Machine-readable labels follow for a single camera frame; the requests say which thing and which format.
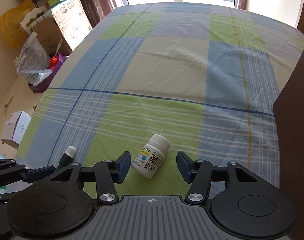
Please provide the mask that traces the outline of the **green lip balm tube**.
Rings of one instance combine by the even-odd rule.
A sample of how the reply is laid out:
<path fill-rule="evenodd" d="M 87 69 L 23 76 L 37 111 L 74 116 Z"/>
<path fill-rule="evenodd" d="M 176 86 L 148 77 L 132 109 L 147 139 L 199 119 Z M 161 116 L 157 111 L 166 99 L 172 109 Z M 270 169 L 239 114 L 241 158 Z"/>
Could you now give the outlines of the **green lip balm tube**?
<path fill-rule="evenodd" d="M 74 146 L 68 146 L 64 151 L 56 169 L 60 170 L 61 168 L 71 164 L 74 160 L 75 154 L 76 148 Z"/>

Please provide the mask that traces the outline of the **white pill bottle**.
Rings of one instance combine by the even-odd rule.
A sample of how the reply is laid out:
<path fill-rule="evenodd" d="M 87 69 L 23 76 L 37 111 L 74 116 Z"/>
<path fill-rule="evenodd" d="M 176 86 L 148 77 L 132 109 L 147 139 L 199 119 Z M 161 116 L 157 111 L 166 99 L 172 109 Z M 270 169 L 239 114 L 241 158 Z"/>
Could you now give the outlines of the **white pill bottle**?
<path fill-rule="evenodd" d="M 162 165 L 171 143 L 159 134 L 153 134 L 131 163 L 140 175 L 151 179 Z"/>

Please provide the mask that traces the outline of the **white small box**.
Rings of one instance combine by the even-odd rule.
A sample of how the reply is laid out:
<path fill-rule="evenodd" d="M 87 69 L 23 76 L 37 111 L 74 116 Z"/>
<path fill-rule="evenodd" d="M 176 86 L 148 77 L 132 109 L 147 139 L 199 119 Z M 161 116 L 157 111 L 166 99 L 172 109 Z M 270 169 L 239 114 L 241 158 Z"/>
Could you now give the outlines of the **white small box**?
<path fill-rule="evenodd" d="M 18 149 L 30 121 L 31 116 L 25 111 L 11 113 L 4 124 L 1 141 Z"/>

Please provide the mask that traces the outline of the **checkered bed sheet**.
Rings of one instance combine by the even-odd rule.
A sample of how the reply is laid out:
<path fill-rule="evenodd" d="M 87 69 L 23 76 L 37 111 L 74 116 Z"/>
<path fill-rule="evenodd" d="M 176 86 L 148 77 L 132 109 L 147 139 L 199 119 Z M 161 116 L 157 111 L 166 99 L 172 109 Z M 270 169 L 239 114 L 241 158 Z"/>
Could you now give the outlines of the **checkered bed sheet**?
<path fill-rule="evenodd" d="M 151 179 L 130 170 L 119 195 L 186 194 L 183 150 L 215 166 L 240 163 L 279 186 L 273 103 L 304 49 L 304 34 L 252 12 L 151 3 L 109 13 L 71 53 L 43 94 L 16 155 L 57 165 L 68 146 L 93 166 L 154 134 L 171 146 Z"/>

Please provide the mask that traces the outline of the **clear plastic bag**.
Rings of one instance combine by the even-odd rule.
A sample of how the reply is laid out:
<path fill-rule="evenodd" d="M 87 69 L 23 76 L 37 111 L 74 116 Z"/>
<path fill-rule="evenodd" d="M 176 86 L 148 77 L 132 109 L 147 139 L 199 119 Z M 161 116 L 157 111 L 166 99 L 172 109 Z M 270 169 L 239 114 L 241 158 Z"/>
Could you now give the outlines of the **clear plastic bag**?
<path fill-rule="evenodd" d="M 16 73 L 29 84 L 37 86 L 51 74 L 49 66 L 50 58 L 33 31 L 15 59 Z"/>

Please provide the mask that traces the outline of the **brown cardboard storage box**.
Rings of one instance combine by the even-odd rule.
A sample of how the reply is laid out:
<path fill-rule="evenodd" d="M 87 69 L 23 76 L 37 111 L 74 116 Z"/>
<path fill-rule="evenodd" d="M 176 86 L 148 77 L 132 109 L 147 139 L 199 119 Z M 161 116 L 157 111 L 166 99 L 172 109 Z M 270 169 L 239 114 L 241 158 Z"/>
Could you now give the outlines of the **brown cardboard storage box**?
<path fill-rule="evenodd" d="M 273 104 L 281 165 L 280 188 L 296 203 L 291 234 L 304 239 L 304 50 Z"/>

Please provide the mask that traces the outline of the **yellow plastic bag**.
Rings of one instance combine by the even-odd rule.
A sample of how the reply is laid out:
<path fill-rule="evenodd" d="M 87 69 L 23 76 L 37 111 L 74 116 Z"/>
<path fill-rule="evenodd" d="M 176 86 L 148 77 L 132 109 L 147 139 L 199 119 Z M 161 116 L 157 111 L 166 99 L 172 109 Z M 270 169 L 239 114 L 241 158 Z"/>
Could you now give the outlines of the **yellow plastic bag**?
<path fill-rule="evenodd" d="M 23 45 L 25 35 L 20 31 L 19 24 L 32 9 L 34 9 L 32 1 L 24 0 L 19 6 L 0 16 L 0 33 L 8 47 L 15 48 Z"/>

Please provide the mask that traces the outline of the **patterned cardboard box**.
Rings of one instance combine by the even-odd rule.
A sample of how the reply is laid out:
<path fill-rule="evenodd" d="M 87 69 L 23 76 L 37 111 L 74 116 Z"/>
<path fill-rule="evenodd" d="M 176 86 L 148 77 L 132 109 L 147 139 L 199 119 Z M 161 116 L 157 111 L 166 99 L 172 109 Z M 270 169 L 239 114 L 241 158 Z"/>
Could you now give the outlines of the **patterned cardboard box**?
<path fill-rule="evenodd" d="M 27 13 L 19 24 L 25 35 L 32 32 L 48 54 L 68 56 L 92 31 L 80 0 L 65 0 L 47 10 L 45 6 Z"/>

